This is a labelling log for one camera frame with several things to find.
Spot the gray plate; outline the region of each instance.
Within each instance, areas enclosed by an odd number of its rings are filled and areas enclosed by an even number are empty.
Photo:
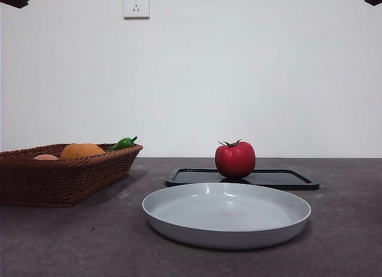
[[[191,245],[249,249],[298,235],[311,213],[303,199],[281,190],[234,183],[168,187],[142,202],[159,233]]]

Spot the wicker basket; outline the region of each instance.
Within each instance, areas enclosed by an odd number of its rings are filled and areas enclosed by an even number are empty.
[[[129,175],[142,146],[71,160],[37,161],[60,156],[68,144],[0,153],[0,204],[71,207]],[[114,144],[98,144],[103,150]]]

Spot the red tomato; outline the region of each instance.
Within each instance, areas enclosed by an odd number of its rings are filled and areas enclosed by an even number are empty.
[[[218,172],[228,178],[248,176],[256,164],[253,147],[244,141],[237,141],[227,146],[220,146],[215,153],[215,164]]]

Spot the countertop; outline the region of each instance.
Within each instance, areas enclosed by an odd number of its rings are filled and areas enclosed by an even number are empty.
[[[245,251],[184,245],[150,227],[141,202],[175,167],[214,160],[137,158],[129,177],[75,207],[0,206],[0,276],[382,276],[382,159],[257,159],[321,188],[289,191],[312,207],[301,234]]]

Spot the wall outlet plate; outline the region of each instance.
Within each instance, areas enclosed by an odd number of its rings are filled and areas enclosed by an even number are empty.
[[[125,19],[148,19],[150,0],[124,0]]]

